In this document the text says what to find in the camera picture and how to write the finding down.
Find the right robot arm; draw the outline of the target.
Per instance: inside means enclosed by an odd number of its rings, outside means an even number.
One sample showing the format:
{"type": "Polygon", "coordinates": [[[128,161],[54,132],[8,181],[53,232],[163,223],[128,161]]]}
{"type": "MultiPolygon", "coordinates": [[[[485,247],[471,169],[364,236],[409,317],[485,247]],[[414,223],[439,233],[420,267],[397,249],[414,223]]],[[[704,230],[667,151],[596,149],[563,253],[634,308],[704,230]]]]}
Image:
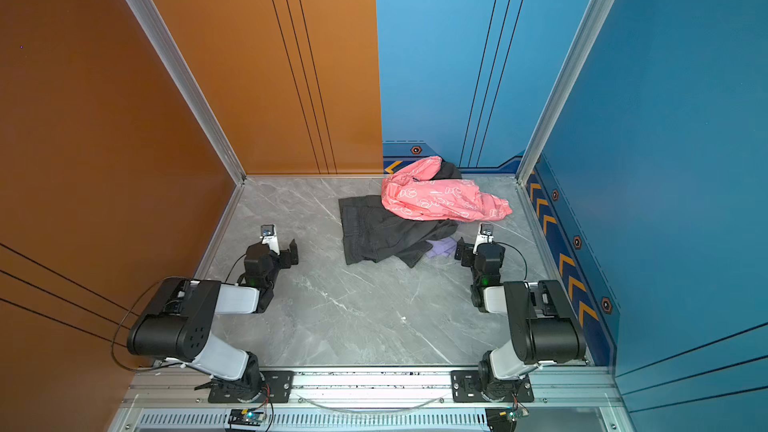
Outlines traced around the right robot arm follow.
{"type": "Polygon", "coordinates": [[[482,313],[507,319],[509,338],[486,352],[477,374],[454,380],[457,402],[531,402],[529,375],[548,365],[587,358],[587,341],[557,280],[502,281],[507,246],[480,235],[459,240],[455,259],[472,273],[471,301],[482,313]]]}

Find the purple cloth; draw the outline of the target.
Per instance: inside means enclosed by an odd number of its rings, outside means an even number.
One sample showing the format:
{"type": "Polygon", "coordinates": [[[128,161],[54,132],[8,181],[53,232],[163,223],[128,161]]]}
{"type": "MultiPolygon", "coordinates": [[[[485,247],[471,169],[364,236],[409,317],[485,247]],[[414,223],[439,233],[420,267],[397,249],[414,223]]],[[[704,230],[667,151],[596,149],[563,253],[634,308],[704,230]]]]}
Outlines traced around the purple cloth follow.
{"type": "Polygon", "coordinates": [[[428,240],[431,248],[425,253],[427,258],[436,257],[454,257],[457,249],[457,241],[453,237],[446,237],[439,240],[428,240]]]}

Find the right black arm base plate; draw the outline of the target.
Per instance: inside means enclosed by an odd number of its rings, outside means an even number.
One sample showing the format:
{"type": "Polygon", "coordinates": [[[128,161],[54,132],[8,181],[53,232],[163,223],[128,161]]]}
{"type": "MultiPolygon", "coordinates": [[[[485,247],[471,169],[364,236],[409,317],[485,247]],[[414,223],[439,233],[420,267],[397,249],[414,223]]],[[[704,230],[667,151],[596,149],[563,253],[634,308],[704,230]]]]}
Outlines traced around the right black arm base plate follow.
{"type": "Polygon", "coordinates": [[[484,378],[478,370],[459,369],[450,372],[451,391],[456,403],[514,403],[535,401],[530,379],[499,380],[484,378]]]}

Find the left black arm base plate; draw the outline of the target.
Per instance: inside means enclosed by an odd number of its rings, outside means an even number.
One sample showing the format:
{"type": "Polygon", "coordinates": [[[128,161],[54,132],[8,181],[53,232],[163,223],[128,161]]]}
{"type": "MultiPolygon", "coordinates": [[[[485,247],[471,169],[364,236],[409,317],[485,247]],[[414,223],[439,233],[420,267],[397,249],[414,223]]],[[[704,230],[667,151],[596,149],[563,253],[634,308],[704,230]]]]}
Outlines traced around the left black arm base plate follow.
{"type": "Polygon", "coordinates": [[[207,401],[212,404],[285,404],[290,399],[294,376],[290,370],[268,370],[236,381],[216,378],[196,390],[208,390],[207,401]]]}

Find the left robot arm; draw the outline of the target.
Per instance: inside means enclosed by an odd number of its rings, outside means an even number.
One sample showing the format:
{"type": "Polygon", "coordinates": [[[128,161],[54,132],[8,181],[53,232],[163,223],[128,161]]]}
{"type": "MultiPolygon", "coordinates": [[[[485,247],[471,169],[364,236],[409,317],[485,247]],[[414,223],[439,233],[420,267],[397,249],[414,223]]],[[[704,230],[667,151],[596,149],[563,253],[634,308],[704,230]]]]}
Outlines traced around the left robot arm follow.
{"type": "Polygon", "coordinates": [[[126,347],[135,356],[167,359],[208,376],[197,388],[209,392],[210,403],[286,403],[294,374],[262,371],[255,353],[216,336],[212,324],[222,315],[265,312],[279,273],[299,264],[298,245],[291,241],[281,249],[274,236],[264,236],[243,260],[244,272],[233,284],[164,279],[130,329],[126,347]]]}

